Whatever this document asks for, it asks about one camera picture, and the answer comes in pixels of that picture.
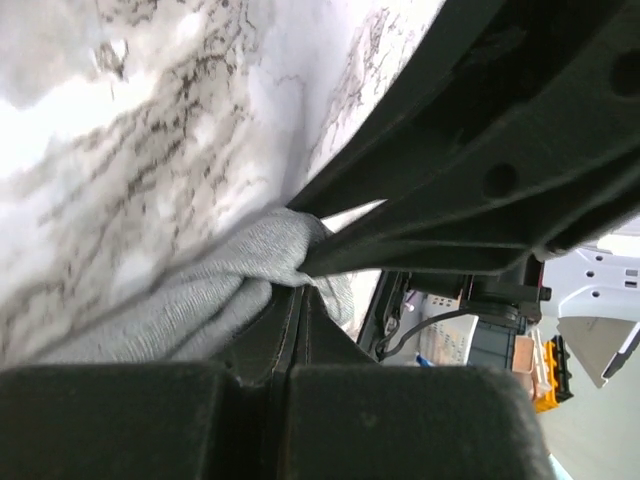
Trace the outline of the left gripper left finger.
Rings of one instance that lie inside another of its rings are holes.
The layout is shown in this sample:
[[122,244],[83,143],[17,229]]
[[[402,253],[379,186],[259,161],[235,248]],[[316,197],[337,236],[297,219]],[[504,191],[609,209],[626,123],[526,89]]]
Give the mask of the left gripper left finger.
[[211,359],[243,384],[262,384],[277,366],[283,347],[296,335],[302,288],[276,287],[268,304]]

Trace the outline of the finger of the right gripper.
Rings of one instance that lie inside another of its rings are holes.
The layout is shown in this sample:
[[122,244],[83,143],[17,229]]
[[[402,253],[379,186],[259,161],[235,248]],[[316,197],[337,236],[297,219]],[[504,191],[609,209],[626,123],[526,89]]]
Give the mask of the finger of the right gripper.
[[464,214],[614,162],[639,116],[610,70],[638,45],[635,1],[449,1],[291,207],[326,217],[424,195]]

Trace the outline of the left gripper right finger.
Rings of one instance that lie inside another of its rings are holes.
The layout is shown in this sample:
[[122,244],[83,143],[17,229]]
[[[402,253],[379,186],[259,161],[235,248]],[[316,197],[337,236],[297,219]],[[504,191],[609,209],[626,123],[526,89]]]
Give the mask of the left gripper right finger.
[[374,360],[328,316],[325,304],[314,287],[306,287],[302,296],[297,364],[374,364]]

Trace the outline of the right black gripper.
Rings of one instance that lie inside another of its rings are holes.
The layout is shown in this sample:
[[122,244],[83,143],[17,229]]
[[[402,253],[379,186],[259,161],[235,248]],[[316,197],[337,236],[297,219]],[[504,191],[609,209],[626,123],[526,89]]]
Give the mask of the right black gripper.
[[[404,271],[382,276],[369,309],[369,325],[378,329],[369,349],[385,360],[426,328],[465,315],[509,328],[539,323],[540,304],[551,300],[552,290],[543,285],[544,264],[537,259],[565,255],[638,211],[638,165],[609,164],[541,193],[457,216],[402,221],[402,209],[378,207],[314,247],[300,269],[312,277]],[[402,306],[412,293],[443,298],[436,304],[452,308],[401,333]]]

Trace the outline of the grey cloth napkin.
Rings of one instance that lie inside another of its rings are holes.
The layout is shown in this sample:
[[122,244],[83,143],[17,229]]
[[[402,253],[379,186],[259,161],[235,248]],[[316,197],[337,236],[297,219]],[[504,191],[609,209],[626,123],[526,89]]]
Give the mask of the grey cloth napkin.
[[339,326],[353,319],[346,276],[299,272],[328,229],[317,218],[276,209],[166,277],[148,296],[47,349],[38,364],[140,363],[203,359],[223,347],[266,306],[275,285],[318,289]]

